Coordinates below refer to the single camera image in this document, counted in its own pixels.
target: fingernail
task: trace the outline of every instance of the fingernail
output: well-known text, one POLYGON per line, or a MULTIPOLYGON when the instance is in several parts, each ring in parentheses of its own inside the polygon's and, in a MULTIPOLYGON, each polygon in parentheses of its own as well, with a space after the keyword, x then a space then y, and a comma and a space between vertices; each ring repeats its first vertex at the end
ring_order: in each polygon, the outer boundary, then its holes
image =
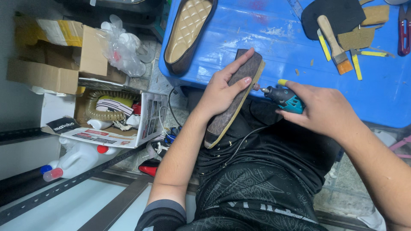
POLYGON ((244 82, 245 82, 245 84, 249 84, 251 82, 251 78, 250 77, 245 77, 244 82))
POLYGON ((286 83, 287 81, 288 81, 288 80, 285 80, 285 79, 279 79, 279 80, 278 80, 278 84, 281 85, 281 86, 285 86, 285 83, 286 83))

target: clear spiral hose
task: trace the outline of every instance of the clear spiral hose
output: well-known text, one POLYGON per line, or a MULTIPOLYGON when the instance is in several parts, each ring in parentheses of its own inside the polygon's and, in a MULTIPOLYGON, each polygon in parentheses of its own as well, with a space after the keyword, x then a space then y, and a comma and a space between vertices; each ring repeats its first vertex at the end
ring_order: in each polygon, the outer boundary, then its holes
POLYGON ((91 119, 101 121, 119 121, 126 118, 126 115, 122 111, 98 111, 96 110, 97 100, 100 96, 108 95, 112 97, 119 97, 123 99, 131 99, 139 101, 141 96, 130 92, 122 91, 110 91, 110 90, 96 90, 90 92, 85 107, 85 115, 91 119))

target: wire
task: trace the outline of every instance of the wire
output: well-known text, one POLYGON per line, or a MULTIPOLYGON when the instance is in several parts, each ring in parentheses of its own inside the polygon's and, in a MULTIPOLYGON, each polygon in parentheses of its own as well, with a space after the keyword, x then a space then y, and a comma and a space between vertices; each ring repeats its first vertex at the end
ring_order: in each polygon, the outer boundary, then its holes
MULTIPOLYGON (((167 110, 167 107, 166 106, 161 106, 160 107, 160 115, 161 115, 161 109, 162 108, 166 108, 166 110, 167 110)), ((171 137, 171 136, 169 136, 168 134, 167 134, 167 132, 166 132, 166 130, 164 129, 164 126, 163 126, 163 123, 161 122, 161 118, 160 118, 160 124, 161 124, 161 128, 163 129, 163 132, 166 134, 166 136, 168 136, 170 139, 172 139, 172 140, 174 140, 174 138, 173 137, 171 137)))
POLYGON ((182 125, 178 122, 178 120, 175 118, 175 116, 174 116, 174 113, 173 113, 173 110, 171 109, 171 104, 170 104, 170 96, 171 96, 171 94, 173 93, 173 91, 174 91, 174 88, 170 91, 170 94, 169 94, 169 108, 170 108, 170 112, 171 112, 171 114, 173 115, 173 117, 174 117, 174 120, 177 122, 177 124, 180 126, 180 127, 182 127, 182 125))
POLYGON ((262 129, 264 129, 264 128, 267 128, 267 127, 269 127, 269 126, 264 126, 264 127, 257 128, 257 129, 255 129, 255 130, 253 130, 252 132, 250 132, 249 134, 247 134, 247 135, 242 139, 240 145, 238 146, 238 148, 237 148, 237 150, 234 152, 234 154, 223 164, 223 168, 225 168, 225 167, 227 166, 227 163, 230 162, 230 160, 232 160, 232 159, 234 158, 234 156, 237 154, 238 150, 240 149, 242 143, 244 142, 244 140, 245 140, 249 135, 251 135, 252 133, 254 133, 254 132, 256 132, 256 131, 259 131, 259 130, 262 130, 262 129))
POLYGON ((248 111, 250 112, 251 116, 252 116, 255 120, 257 120, 258 122, 260 122, 260 123, 268 126, 268 124, 264 123, 263 121, 259 120, 257 117, 255 117, 255 116, 253 115, 253 113, 251 112, 251 104, 252 104, 252 102, 253 102, 253 101, 250 102, 250 106, 248 107, 248 111))

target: sleeve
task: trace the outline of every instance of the sleeve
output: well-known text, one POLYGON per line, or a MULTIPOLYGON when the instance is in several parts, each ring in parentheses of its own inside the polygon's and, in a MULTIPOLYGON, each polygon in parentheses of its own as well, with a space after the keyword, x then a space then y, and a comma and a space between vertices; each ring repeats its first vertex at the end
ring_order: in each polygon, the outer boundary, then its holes
POLYGON ((183 207, 172 200, 158 200, 150 203, 139 221, 135 231, 174 231, 187 223, 183 207))

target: teal rotary tool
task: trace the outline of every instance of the teal rotary tool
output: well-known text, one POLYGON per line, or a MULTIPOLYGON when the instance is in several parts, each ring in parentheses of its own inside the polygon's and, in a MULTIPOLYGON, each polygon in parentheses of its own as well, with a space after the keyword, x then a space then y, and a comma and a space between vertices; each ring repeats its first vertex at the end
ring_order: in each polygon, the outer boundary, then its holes
POLYGON ((304 111, 304 102, 291 89, 268 86, 260 90, 264 92, 265 97, 272 99, 284 111, 297 114, 302 114, 304 111))

